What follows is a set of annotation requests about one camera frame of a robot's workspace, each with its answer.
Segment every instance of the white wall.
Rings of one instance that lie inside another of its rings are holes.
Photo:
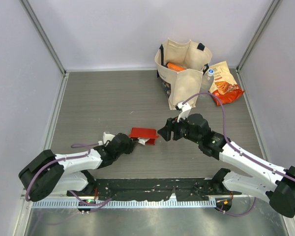
[[[242,79],[270,161],[295,166],[294,2],[282,1],[243,67]]]
[[[11,235],[19,171],[42,150],[61,74],[17,0],[0,0],[0,236]]]
[[[168,37],[237,66],[271,0],[29,0],[66,69],[155,67]]]

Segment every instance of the orange snack bag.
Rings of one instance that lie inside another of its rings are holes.
[[[167,63],[167,68],[169,68],[171,70],[174,70],[174,71],[177,71],[177,72],[185,70],[185,68],[183,68],[182,66],[175,65],[175,64],[170,63],[170,62]]]
[[[236,83],[233,75],[230,73],[226,61],[210,66],[214,71],[214,82],[209,90],[210,93],[217,96],[222,104],[227,104],[236,101],[245,92],[241,90]],[[213,98],[216,105],[220,103]]]

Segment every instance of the bag handle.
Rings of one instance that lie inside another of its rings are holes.
[[[206,72],[207,72],[207,70],[208,70],[208,68],[209,68],[209,66],[208,66],[208,64],[205,64],[205,69],[203,69],[203,73],[205,74]]]
[[[161,50],[161,65],[164,66],[164,47],[163,47],[163,44],[161,44],[159,49]]]
[[[205,45],[203,45],[202,43],[199,43],[197,46],[197,49],[204,51]],[[205,74],[208,70],[208,64],[205,64],[204,67],[205,67],[205,69],[203,69],[203,73]]]

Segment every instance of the bottle cap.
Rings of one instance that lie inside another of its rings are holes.
[[[207,75],[209,75],[209,76],[212,76],[213,73],[214,73],[214,70],[212,70],[212,69],[210,69],[210,70],[207,71]]]

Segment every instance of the water bottle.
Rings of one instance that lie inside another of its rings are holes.
[[[203,76],[202,76],[202,83],[200,87],[200,92],[208,92],[209,89],[211,88],[213,81],[214,81],[214,76],[213,76],[214,71],[212,69],[209,69]],[[201,94],[199,95],[199,98],[202,99],[204,97],[208,97],[206,94]]]

